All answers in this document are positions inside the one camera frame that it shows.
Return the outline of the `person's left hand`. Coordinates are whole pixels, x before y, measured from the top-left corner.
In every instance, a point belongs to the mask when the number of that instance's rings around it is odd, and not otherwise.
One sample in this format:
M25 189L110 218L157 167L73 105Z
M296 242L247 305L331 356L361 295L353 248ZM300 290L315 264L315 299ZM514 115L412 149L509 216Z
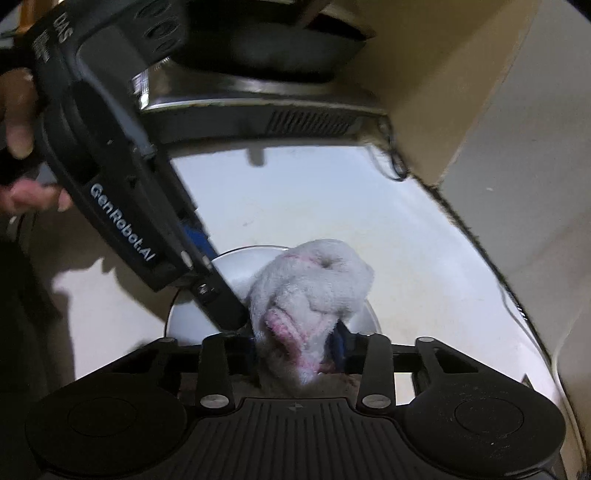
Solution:
M6 145L12 157L23 160L33 151L33 113L37 99L33 77L27 69L13 69L1 76L1 120L5 122ZM1 188L1 213L9 216L30 210L56 207L63 212L73 206L59 185L42 185L21 178Z

